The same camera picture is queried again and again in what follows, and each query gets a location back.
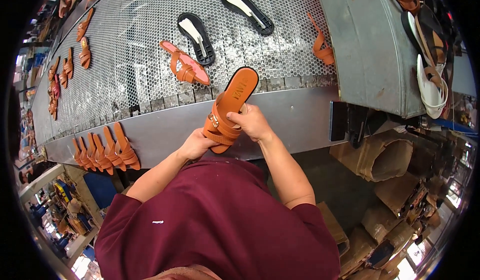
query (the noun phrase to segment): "sleeve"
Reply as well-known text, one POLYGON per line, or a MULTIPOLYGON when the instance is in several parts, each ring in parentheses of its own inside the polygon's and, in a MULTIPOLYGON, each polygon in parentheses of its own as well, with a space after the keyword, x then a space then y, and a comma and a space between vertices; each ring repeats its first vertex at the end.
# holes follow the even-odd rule
POLYGON ((106 256, 141 204, 139 200, 126 195, 115 195, 95 241, 95 255, 98 259, 106 256))
POLYGON ((312 204, 299 204, 292 208, 292 211, 300 218, 303 224, 308 228, 314 238, 319 242, 325 253, 330 253, 332 260, 329 265, 332 277, 326 279, 337 279, 340 274, 340 255, 337 243, 325 224, 322 212, 318 207, 312 204))

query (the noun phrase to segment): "hand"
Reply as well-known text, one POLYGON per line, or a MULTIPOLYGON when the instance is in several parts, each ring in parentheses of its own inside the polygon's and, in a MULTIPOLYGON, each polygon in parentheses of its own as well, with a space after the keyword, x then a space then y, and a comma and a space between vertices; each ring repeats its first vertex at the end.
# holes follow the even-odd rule
POLYGON ((253 141, 271 139, 274 135, 273 130, 270 128, 270 125, 268 125, 267 120, 258 106, 251 104, 245 105, 247 105, 246 115, 229 112, 226 114, 226 118, 239 124, 242 130, 248 134, 253 141))
POLYGON ((218 143, 207 139, 203 134, 203 128, 195 129, 180 149, 177 150, 180 157, 185 160, 194 160, 202 157, 209 147, 217 146, 218 143))

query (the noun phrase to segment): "right hand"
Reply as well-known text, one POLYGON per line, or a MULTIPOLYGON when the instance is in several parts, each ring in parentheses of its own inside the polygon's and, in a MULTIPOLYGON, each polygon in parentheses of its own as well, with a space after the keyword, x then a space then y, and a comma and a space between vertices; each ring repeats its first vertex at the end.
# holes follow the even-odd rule
POLYGON ((258 106, 251 104, 245 105, 247 106, 246 115, 229 112, 226 114, 226 118, 240 125, 242 130, 248 134, 253 141, 271 139, 274 135, 273 130, 270 128, 270 125, 268 125, 267 120, 258 106))

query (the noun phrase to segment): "black sandal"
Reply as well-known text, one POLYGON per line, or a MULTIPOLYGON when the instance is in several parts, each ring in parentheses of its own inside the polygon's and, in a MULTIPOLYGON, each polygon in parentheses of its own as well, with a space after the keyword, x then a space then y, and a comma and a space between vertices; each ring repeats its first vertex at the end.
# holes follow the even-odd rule
POLYGON ((222 0, 231 11, 240 13, 247 17, 252 23, 258 33, 262 35, 270 35, 273 33, 274 25, 266 14, 260 11, 258 7, 251 0, 222 0))
POLYGON ((211 65, 215 61, 215 52, 202 20, 191 12, 184 12, 177 19, 177 27, 193 44, 197 61, 202 66, 211 65))

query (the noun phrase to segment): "perforated metal conveyor belt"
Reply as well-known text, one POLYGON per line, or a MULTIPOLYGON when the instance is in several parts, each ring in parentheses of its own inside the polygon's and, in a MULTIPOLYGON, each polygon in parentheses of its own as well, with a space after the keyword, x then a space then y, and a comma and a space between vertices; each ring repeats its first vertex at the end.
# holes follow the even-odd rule
POLYGON ((334 65, 326 66, 311 51, 317 32, 307 12, 331 45, 320 1, 253 1, 273 20, 271 36, 260 36, 246 18, 220 0, 99 0, 86 32, 92 52, 90 68, 80 66, 76 25, 48 66, 74 48, 73 79, 67 89, 61 88, 57 121, 47 110, 47 72, 38 86, 32 106, 37 143, 132 115, 212 100, 241 66, 258 72, 261 80, 255 92, 335 84, 334 65), (182 12, 200 16, 213 43, 217 58, 206 67, 210 87, 178 82, 169 68, 170 54, 159 47, 160 40, 168 40, 195 58, 191 43, 177 29, 182 12))

